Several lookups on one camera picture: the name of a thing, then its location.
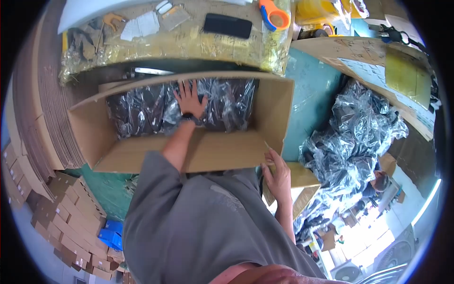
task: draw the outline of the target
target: wristwatch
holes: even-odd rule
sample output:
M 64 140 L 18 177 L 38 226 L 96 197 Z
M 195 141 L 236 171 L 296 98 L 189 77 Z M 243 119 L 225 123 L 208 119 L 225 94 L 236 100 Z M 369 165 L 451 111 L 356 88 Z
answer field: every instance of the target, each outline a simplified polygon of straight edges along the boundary
M 181 118 L 183 118 L 184 120 L 192 120 L 194 121 L 194 123 L 197 125 L 197 126 L 202 126 L 202 121 L 201 120 L 198 120 L 192 113 L 190 112 L 187 112 L 185 114 L 182 114 L 181 115 Z

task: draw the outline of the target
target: orange tape dispenser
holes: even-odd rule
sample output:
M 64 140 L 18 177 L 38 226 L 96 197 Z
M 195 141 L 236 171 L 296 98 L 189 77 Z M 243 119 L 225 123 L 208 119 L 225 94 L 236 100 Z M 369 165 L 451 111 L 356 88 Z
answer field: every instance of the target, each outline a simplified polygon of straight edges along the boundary
M 274 5 L 272 0 L 259 0 L 258 6 L 265 26 L 270 31 L 286 30 L 290 26 L 290 16 Z

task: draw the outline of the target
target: workbench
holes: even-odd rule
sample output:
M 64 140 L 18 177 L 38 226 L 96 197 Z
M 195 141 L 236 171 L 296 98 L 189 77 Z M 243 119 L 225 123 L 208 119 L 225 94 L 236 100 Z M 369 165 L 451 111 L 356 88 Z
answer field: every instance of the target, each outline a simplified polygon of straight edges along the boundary
M 290 0 L 276 0 L 276 6 L 291 13 Z M 154 10 L 158 2 L 136 5 L 118 11 L 126 20 L 135 19 Z M 191 16 L 175 29 L 166 31 L 160 27 L 158 33 L 134 38 L 133 41 L 121 40 L 120 35 L 125 23 L 115 22 L 116 32 L 108 26 L 103 28 L 103 42 L 91 59 L 84 58 L 81 50 L 75 48 L 68 37 L 68 49 L 62 53 L 60 83 L 66 84 L 83 71 L 117 63 L 154 60 L 154 59 L 203 59 L 235 62 L 259 68 L 263 71 L 283 75 L 291 42 L 291 27 L 287 30 L 270 32 L 263 24 L 258 4 L 240 6 L 209 0 L 174 0 L 173 5 L 182 5 Z M 207 13 L 223 14 L 246 19 L 253 28 L 249 39 L 204 33 L 202 30 Z M 101 29 L 102 16 L 79 27 L 85 33 Z

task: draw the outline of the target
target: gray t-shirt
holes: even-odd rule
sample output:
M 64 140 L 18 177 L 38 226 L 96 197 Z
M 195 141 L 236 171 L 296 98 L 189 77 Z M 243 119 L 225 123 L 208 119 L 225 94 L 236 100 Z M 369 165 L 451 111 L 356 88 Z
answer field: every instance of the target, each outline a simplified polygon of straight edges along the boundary
M 123 251 L 140 283 L 209 283 L 236 264 L 287 265 L 324 278 L 240 176 L 179 172 L 158 152 L 146 155 L 123 230 Z

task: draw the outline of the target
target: blue plastic crate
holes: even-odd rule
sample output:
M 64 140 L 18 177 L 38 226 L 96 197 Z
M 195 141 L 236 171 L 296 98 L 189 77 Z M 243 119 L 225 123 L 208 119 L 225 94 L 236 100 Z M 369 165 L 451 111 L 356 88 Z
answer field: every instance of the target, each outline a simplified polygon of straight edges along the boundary
M 116 232 L 107 229 L 101 229 L 98 238 L 103 241 L 108 247 L 123 251 L 121 236 Z
M 107 223 L 104 226 L 104 229 L 113 231 L 121 236 L 121 234 L 123 232 L 123 224 L 121 222 L 107 220 Z

